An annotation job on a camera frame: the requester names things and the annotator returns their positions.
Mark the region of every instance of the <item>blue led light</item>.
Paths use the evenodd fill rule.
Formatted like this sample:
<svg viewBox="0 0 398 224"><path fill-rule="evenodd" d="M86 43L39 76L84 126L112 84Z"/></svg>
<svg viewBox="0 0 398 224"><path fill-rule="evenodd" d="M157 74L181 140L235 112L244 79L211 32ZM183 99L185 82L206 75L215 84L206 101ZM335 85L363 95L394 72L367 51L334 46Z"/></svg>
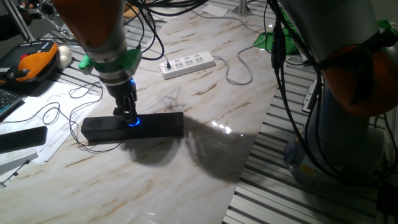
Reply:
<svg viewBox="0 0 398 224"><path fill-rule="evenodd" d="M139 118L137 118L137 122L135 124L129 124L130 127L135 127L139 124Z"/></svg>

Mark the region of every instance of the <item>marble table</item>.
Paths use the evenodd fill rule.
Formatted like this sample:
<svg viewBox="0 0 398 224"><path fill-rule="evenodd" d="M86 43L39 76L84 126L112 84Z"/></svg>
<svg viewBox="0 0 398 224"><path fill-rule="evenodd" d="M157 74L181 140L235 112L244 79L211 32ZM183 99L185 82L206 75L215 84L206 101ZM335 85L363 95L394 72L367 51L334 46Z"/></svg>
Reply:
<svg viewBox="0 0 398 224"><path fill-rule="evenodd" d="M242 19L262 25L260 17ZM231 78L249 78L236 54L258 33L239 21L189 12L168 22L159 36L171 60L209 50L228 60ZM153 49L160 50L159 44ZM219 60L171 80L157 72L164 59L142 61L134 76L138 112L184 112L185 138L130 140L104 154L81 151L68 138L48 163L30 163L0 191L0 223L221 223L276 85L266 51L241 55L254 72L246 86L229 84ZM105 92L90 116L111 115L113 108Z"/></svg>

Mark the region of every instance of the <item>white power strip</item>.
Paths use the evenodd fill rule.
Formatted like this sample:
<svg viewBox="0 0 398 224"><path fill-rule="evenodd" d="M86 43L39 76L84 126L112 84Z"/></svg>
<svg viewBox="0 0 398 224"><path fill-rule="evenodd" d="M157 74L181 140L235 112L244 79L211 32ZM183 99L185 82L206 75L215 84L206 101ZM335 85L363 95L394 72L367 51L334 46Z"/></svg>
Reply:
<svg viewBox="0 0 398 224"><path fill-rule="evenodd" d="M186 57L169 61L171 68L167 68L167 62L159 64L160 75L166 80L192 72L197 72L216 65L209 51L200 52Z"/></svg>

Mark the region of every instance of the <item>black cable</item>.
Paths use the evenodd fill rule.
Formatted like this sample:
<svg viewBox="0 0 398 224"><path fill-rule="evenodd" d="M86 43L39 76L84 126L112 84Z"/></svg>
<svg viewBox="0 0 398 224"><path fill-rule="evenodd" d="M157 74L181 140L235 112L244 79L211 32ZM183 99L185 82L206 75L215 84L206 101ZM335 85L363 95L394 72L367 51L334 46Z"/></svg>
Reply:
<svg viewBox="0 0 398 224"><path fill-rule="evenodd" d="M154 19L154 17L152 16L151 13L148 13L148 16L150 17L150 19L151 19L151 21L152 21L152 23L153 23L153 25L154 25L154 31L156 32L155 19ZM155 34L154 34L154 36L153 36L153 38L152 38L152 42L149 44L149 46L148 46L145 50L142 51L142 53L145 53L146 51L148 51L148 50L154 45L155 39L156 39L156 36L155 36Z"/></svg>
<svg viewBox="0 0 398 224"><path fill-rule="evenodd" d="M61 37L39 37L37 40L52 40L57 44L65 44L65 45L72 45L72 46L80 46L79 41L70 40L68 38L61 38Z"/></svg>
<svg viewBox="0 0 398 224"><path fill-rule="evenodd" d="M87 91L86 91L84 94L82 94L81 96L72 96L72 94L74 94L74 93L75 93L76 91L78 91L79 89L84 88L84 87L89 86L89 85L91 85L91 87L89 87L89 89L87 89ZM95 104L95 103L100 102L100 101L102 100L102 97L103 97L103 87L102 87L102 85L101 85L100 82L95 82L95 83L89 83L89 84L80 86L80 87L78 87L78 88L75 88L75 89L72 89L72 90L69 91L69 96L70 96L72 99L79 99L79 98L84 97L84 96L86 96L87 94L89 94L90 91L91 91L95 86L97 86L97 87L99 87L99 88L101 89L101 95L100 95L99 99L98 99L98 100L95 100L95 101L92 101L92 102L83 103L82 105L77 106L76 108L74 108L74 109L71 110L69 117L66 116L66 115L61 111L61 105L60 105L60 103L58 103L58 102L52 102L52 103L48 103L47 105L43 106L41 109L38 110L38 112L36 112L36 113L35 113L33 116L31 116L30 118L27 118L27 119L24 119L24 120L21 120L21 121L3 121L2 123L20 123L20 122L28 121L28 120L33 119L34 117L36 117L36 116L37 116L42 110L44 110L46 107L48 107L48 106L50 106L50 105L56 105L56 106L53 106L53 107L49 108L49 109L44 113L43 118L42 118L42 122L43 122L45 125L52 125L52 124L54 124L54 123L59 119L59 116L62 115L64 118L66 118L66 119L68 120L68 122L69 122L70 134L72 135L72 138L78 143L79 149L81 149L81 150L83 150L83 151L88 151L88 152L93 153L93 154L109 152L109 151L111 151L111 150L113 150L113 149L116 149L118 146L120 146L120 144L122 144L124 140L121 141L117 146L115 146L115 147L113 147L113 148L111 148L111 149L105 149L105 150L101 150L101 151L95 151L95 150L93 150L93 148L96 147L100 142L98 142L98 143L96 143L96 144L91 144L91 145L89 145L89 144L83 144L83 143L81 143L81 142L78 140L77 135L75 134L75 131L73 130L74 125L76 125L76 126L78 127L78 123L77 123L76 121L73 121L73 120L72 120L72 116L73 116L77 111L82 110L83 108L86 108L87 106L91 106L91 105L93 105L93 104ZM49 112L51 112L52 110L57 110L57 114L55 115L54 119L52 119L51 121L46 121L46 120L45 120L46 115L47 115Z"/></svg>
<svg viewBox="0 0 398 224"><path fill-rule="evenodd" d="M164 46L163 46L163 42L162 42L162 40L160 39L160 37L157 35L156 30L151 26L150 22L147 20L147 18L146 18L145 16L144 16L144 20L145 20L145 22L147 23L147 25L149 26L149 28L151 29L151 31L154 33L154 35L155 35L157 41L159 42L160 48L162 48L162 53L161 53L161 55L160 55L159 57L157 57L157 58L142 57L142 59L144 59L144 60L159 60L159 59L161 59L161 58L164 56Z"/></svg>
<svg viewBox="0 0 398 224"><path fill-rule="evenodd" d="M303 63L300 63L300 64L294 64L294 63L290 63L288 61L285 61L285 62L288 63L289 65L295 65L295 66L305 65L307 63L307 62L303 62Z"/></svg>
<svg viewBox="0 0 398 224"><path fill-rule="evenodd" d="M157 54L162 54L162 53L157 52L156 50L152 50L152 49L148 49L148 50L150 50L151 52L155 52L155 53L157 53ZM167 63L170 64L170 63L169 63L169 59L166 57L166 55L163 55L163 57L166 58Z"/></svg>
<svg viewBox="0 0 398 224"><path fill-rule="evenodd" d="M268 0L268 1L269 1L269 3L270 3L270 6L271 6L272 10L275 12L276 9L275 9L275 5L272 4L272 0ZM275 26L276 26L276 27L280 27L280 29L281 29L281 26L278 26L278 23L280 22L280 18L283 17L283 16L282 16L281 13L279 13L279 14L278 14L278 13L275 13L275 14L276 14L276 20L277 20ZM280 50L280 46L275 45L275 47L273 47L273 49L274 49L275 52L276 52L276 51ZM363 183L363 182L354 182L354 181L352 181L352 180L346 180L346 179L343 179L343 178L341 178L341 177L339 177L339 176L337 176L337 175L335 175L335 174L332 174L331 172L329 172L328 170L326 170L326 169L318 162L317 158L313 155L313 153L312 153L312 151L310 150L310 148L309 148L307 142L305 142L305 140L303 139L303 137L302 137L302 135L301 135L301 133L300 133L300 131L299 131L297 125L296 125L295 122L294 122L294 119L293 119L293 116L292 116L292 112L290 111L289 104L288 104L288 102L287 102L285 85L284 85L284 83L282 83L282 82L284 82L284 66L283 66L283 62L284 62L284 61L278 62L278 61L276 60L276 65L278 65L278 63L281 63L281 65L280 65L279 68L276 68L276 67L274 67L274 65L273 65L274 70L275 70L276 79L277 79L277 84L278 84L278 87L279 87L280 92L281 92L281 95L282 95L282 99L283 99L283 103L284 103L284 106L285 106L285 109L286 109L287 116L289 117L290 122L292 123L293 129L294 129L294 132L295 132L295 134L296 134L296 136L297 136L297 138L298 138L300 144L303 146L303 149L304 149L306 155L308 156L308 158L310 159L310 161L315 165L315 167L316 167L317 169L319 169L320 171L322 171L324 174L328 175L329 177L331 177L331 178L333 178L333 179L336 179L336 180L340 181L341 183L350 184L350 185L355 185L355 186L363 186L363 185L365 185L365 184L368 184L368 183Z"/></svg>
<svg viewBox="0 0 398 224"><path fill-rule="evenodd" d="M270 5L270 7L272 8L272 10L273 10L273 11L275 12L275 14L276 14L277 23L278 23L278 22L283 22L283 21L280 19L281 17L283 17L282 14L280 13L280 11L279 11L279 13L278 13L278 10L280 10L280 9L279 9L279 5L277 4L277 0L275 0L275 2L274 2L273 0L268 0L268 3L269 3L269 5ZM312 58L310 55L309 55L309 57L307 57L307 58L309 58L310 61L313 61L313 58ZM307 129L308 129L308 125L309 125L309 122L310 122L310 117L311 117L313 111L311 110L310 116L309 116L308 121L307 121L307 126L306 126L306 128L305 128L305 139L306 139L306 140L304 141L303 137L302 137L301 134L300 134L300 131L298 130L298 128L297 128L297 126L296 126L296 124L295 124L295 122L294 122L294 120L293 120L292 113L291 113L291 111L290 111L290 109L289 109L289 104L288 104L288 102L287 102L287 96L286 96L286 92L285 92L285 91L286 91L286 90L285 90L285 85L284 85L284 83L283 83L283 82L284 82L284 66L283 66L283 62L282 62L282 65L281 65L279 68L275 68L275 75L276 75L278 87L279 87L280 92L281 92L281 95L282 95L282 99L283 99L283 102L284 102L284 106L285 106L285 108L286 108L287 115L288 115L288 117L289 117L289 119L290 119L290 122L292 123L292 126L293 126L293 129L294 129L294 131L295 131L296 137L297 137L297 139L299 140L300 144L302 145L302 147L303 147L303 149L304 149L306 155L308 156L308 158L310 159L310 161L317 167L317 169L319 169L320 171L322 171L324 174L328 175L328 176L331 177L332 179L338 180L339 182L341 182L341 183L343 183L343 184L354 185L354 186L371 185L371 184L377 183L379 180L380 180L380 181L386 180L390 175L392 175L392 173L395 171L396 167L398 166L398 149L397 149L395 140L393 139L394 137L393 137L393 135L392 135L392 132L391 132L391 130L389 129L389 126L388 126L389 134L390 134L391 138L393 139L392 142L393 142L393 144L394 144L394 150L395 150L395 153L396 153L396 159L395 159L395 163L394 163L393 167L390 169L390 172L389 172L387 175L384 175L385 172L383 172L383 175L380 175L380 176L379 176L379 177L380 177L379 180L370 180L370 181L367 181L367 182L358 182L358 181L353 181L353 180L351 180L351 179L347 179L346 177L343 177L342 175L340 175L340 173L328 162L328 160L326 159L325 154L324 154L323 151L322 151L322 148L321 148L321 145L320 145L319 136L318 136L318 133L319 133L319 115L320 115L321 98L322 98L322 88L321 88L321 86L320 86L321 83L322 83L322 79L321 79L321 73L320 73L320 71L318 70L318 71L317 71L317 78L318 78L318 82L319 82L319 87L318 87L318 90L317 90L317 95L318 95L318 114L317 114L317 120L316 120L316 124L315 124L315 125L316 125L316 130L315 130L315 134L316 134L316 135L315 135L315 137L317 138L317 145L318 145L318 148L319 148L320 154L322 155L323 160L325 161L325 163L328 164L328 166L329 166L334 172L336 172L336 173L339 174L339 175L332 174L331 172L329 172L328 170L326 170L326 169L317 161L316 157L313 155L313 153L312 153L312 151L310 150L309 145L308 145L308 134L307 134Z"/></svg>
<svg viewBox="0 0 398 224"><path fill-rule="evenodd" d="M267 1L267 4L266 4L266 8L264 9L264 16L263 16L263 22L264 22L264 35L266 36L266 47L265 47L265 50L269 53L269 54L271 54L271 52L267 49L267 43L268 43L268 35L267 35L267 29L266 29L266 12L267 12L267 8L268 8L268 1ZM285 62L286 63L288 63L289 65L295 65L295 66L299 66L299 65L304 65L304 64L306 64L307 62L303 62L303 63L300 63L300 64L294 64L294 63L290 63L290 62L288 62L288 61L286 61L285 60Z"/></svg>
<svg viewBox="0 0 398 224"><path fill-rule="evenodd" d="M268 43L268 35L267 35L267 26L266 26L266 12L267 12L267 8L268 8L268 1L266 4L266 8L264 9L264 17L263 17L263 21L264 21L264 35L266 36L266 47L265 50L271 54L271 52L267 49L267 43Z"/></svg>
<svg viewBox="0 0 398 224"><path fill-rule="evenodd" d="M142 34L141 34L141 38L139 39L138 46L137 46L138 48L141 48L141 42L142 42L142 40L143 40L143 38L144 38L144 35L145 35L144 23L143 23L142 19L139 17L138 13L137 13L130 5L128 5L128 6L129 6L129 8L136 14L136 17L138 17L139 22L141 23Z"/></svg>
<svg viewBox="0 0 398 224"><path fill-rule="evenodd" d="M207 0L188 0L188 1L172 1L172 0L163 0L163 1L154 1L154 2L148 2L145 3L143 1L139 0L128 0L130 4L133 6L137 6L139 9L147 9L149 12L152 12L154 14L158 14L161 16L179 16L182 15L186 12L189 12L191 10L196 9L197 7L203 5L204 3L207 2ZM177 7L177 8L188 8L186 10L176 12L176 13L163 13L163 12L157 12L153 9L150 9L151 7Z"/></svg>
<svg viewBox="0 0 398 224"><path fill-rule="evenodd" d="M133 18L129 19L127 22L123 23L124 26L129 24L130 22L132 22L136 17L138 17L139 14L137 14L137 12L135 10L133 10L133 11L136 14L136 16L134 16Z"/></svg>
<svg viewBox="0 0 398 224"><path fill-rule="evenodd" d="M280 22L286 27L289 34L292 36L292 39L295 42L298 49L304 54L304 56L308 58L308 61L314 62L315 60L312 57L310 51L307 49L303 40L299 36L297 36L297 34L292 30L292 28L286 22L285 17L282 15L282 12L280 11L278 0L267 0L267 1L269 2L271 9L274 11L275 15L279 17Z"/></svg>

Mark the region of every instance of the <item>plug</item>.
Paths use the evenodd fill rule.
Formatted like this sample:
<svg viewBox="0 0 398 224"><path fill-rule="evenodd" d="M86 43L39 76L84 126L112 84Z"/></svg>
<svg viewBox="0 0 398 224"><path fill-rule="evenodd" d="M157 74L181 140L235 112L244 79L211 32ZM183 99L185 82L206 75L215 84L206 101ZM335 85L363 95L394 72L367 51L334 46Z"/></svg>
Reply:
<svg viewBox="0 0 398 224"><path fill-rule="evenodd" d="M286 59L286 40L285 34L279 21L276 22L274 27L274 42L272 43L271 62L272 68L276 73L284 66Z"/></svg>

